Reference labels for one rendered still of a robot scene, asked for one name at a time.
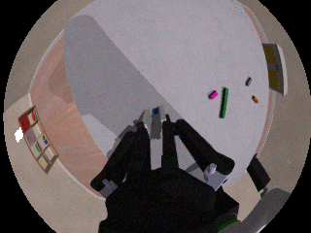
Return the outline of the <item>green rod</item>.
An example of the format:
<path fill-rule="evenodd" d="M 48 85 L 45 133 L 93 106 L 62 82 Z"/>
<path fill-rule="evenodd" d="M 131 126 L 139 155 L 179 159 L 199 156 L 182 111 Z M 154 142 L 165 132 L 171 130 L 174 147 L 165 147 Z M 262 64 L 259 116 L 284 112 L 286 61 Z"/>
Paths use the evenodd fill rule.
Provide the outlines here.
<path fill-rule="evenodd" d="M 227 104 L 227 96 L 228 96 L 228 88 L 225 88 L 225 87 L 224 87 L 223 103 L 222 103 L 222 109 L 221 109 L 220 118 L 225 118 L 225 110 L 226 110 L 226 104 Z"/>

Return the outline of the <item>orange rod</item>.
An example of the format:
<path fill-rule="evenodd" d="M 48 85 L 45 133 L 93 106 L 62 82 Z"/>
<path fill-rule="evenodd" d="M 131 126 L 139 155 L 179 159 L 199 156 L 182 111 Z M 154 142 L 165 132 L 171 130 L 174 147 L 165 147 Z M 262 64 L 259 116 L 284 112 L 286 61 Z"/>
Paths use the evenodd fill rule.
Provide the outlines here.
<path fill-rule="evenodd" d="M 253 99 L 254 99 L 254 101 L 256 102 L 256 103 L 258 103 L 259 102 L 259 100 L 253 95 L 253 97 L 252 97 Z"/>

